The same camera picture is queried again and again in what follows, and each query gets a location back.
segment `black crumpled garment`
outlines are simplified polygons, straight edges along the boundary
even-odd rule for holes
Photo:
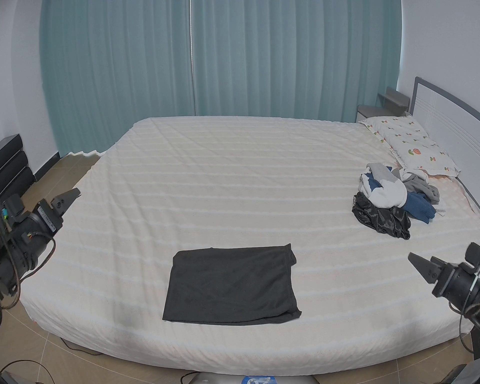
[[[358,192],[353,197],[352,212],[359,222],[378,233],[410,239],[410,219],[402,208],[377,208],[362,192]]]
[[[296,262],[290,244],[180,251],[173,257],[163,320],[254,325],[298,319],[290,279]]]

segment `headboard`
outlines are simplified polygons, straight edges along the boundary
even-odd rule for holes
[[[460,167],[458,180],[480,203],[480,112],[451,93],[415,78],[410,114]]]

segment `white wall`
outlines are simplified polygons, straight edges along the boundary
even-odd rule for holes
[[[402,16],[398,91],[420,76],[480,110],[480,1],[402,0]]]
[[[0,135],[20,134],[34,173],[57,153],[40,71],[41,7],[0,0]]]

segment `curtain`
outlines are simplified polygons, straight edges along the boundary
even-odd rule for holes
[[[198,115],[355,121],[396,88],[401,0],[192,0]]]
[[[44,0],[40,58],[61,156],[141,119],[194,115],[188,0]]]

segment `bed sheet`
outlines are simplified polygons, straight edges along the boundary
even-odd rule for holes
[[[394,239],[351,212],[369,162],[394,164],[361,124],[252,117],[136,123],[79,181],[57,251],[22,284],[49,332],[144,364],[306,375],[395,359],[449,340],[458,315],[408,262],[463,260],[480,219],[455,180],[432,178],[445,217]],[[162,321],[172,258],[199,248],[292,244],[302,311],[285,324]],[[465,330],[471,325],[464,323]]]

